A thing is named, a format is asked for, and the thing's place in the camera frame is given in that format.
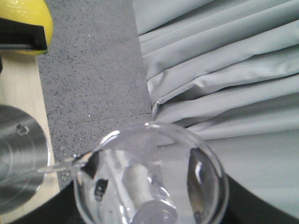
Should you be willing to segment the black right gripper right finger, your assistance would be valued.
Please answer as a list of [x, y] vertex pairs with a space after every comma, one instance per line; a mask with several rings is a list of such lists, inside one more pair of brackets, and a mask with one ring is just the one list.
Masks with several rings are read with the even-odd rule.
[[192, 148], [187, 189], [197, 224], [297, 224], [228, 176], [214, 154]]

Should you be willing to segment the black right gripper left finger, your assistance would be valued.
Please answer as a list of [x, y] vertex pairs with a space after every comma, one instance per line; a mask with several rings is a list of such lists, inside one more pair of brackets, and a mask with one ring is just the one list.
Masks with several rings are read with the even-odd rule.
[[[52, 173], [70, 168], [73, 174], [80, 171], [88, 177], [94, 177], [99, 165], [99, 157], [85, 154], [78, 158], [70, 158], [58, 164], [40, 168], [34, 174]], [[73, 181], [52, 199], [30, 213], [12, 221], [13, 224], [95, 224], [97, 221], [86, 208], [87, 202], [80, 192], [79, 181]]]

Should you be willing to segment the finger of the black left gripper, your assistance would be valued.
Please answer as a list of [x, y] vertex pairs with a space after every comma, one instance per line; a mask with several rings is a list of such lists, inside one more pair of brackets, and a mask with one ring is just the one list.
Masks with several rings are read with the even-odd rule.
[[1, 50], [46, 50], [47, 42], [43, 26], [0, 19]]

